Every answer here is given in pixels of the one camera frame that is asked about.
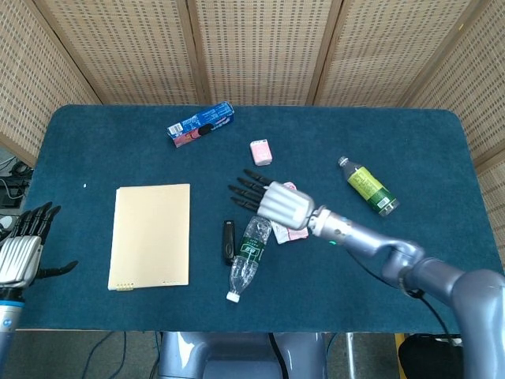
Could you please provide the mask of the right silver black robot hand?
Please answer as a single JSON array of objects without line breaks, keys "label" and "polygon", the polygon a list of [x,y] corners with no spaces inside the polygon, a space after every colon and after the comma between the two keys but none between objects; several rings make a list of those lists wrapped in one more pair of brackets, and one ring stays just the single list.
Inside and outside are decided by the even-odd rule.
[{"label": "right silver black robot hand", "polygon": [[309,195],[249,169],[244,173],[247,178],[238,177],[237,185],[227,186],[236,205],[289,229],[301,230],[309,225],[316,210]]}]

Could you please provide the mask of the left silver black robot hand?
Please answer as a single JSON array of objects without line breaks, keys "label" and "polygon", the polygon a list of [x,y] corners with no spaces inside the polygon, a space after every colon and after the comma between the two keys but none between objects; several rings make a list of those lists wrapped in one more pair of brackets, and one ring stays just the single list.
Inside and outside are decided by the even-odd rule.
[{"label": "left silver black robot hand", "polygon": [[35,280],[63,276],[78,265],[71,261],[60,268],[41,268],[43,248],[59,205],[52,202],[19,216],[1,246],[1,290],[23,291]]}]

